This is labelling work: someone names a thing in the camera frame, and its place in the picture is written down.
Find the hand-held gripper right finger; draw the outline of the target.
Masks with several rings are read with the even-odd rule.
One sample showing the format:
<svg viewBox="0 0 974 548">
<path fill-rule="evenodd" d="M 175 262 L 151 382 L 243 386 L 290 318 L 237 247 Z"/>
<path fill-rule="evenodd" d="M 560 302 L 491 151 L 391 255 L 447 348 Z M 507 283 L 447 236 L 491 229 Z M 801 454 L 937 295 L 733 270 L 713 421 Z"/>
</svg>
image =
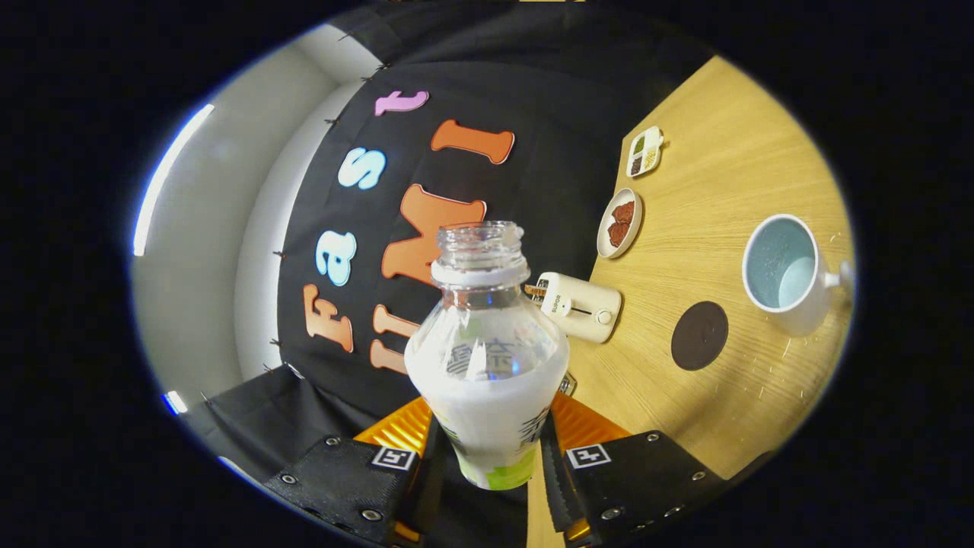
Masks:
<svg viewBox="0 0 974 548">
<path fill-rule="evenodd" d="M 630 546 L 730 486 L 660 430 L 631 434 L 560 392 L 540 450 L 551 518 L 568 546 Z"/>
</svg>

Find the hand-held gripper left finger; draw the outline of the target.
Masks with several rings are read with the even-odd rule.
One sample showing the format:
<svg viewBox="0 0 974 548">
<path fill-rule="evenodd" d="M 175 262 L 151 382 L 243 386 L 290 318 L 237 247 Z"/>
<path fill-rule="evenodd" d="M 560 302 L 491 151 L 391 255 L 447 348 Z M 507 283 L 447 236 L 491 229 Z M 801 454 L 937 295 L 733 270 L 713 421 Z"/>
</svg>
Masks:
<svg viewBox="0 0 974 548">
<path fill-rule="evenodd" d="M 365 546 L 423 546 L 441 503 L 449 443 L 422 398 L 355 437 L 330 434 L 264 483 Z"/>
</svg>

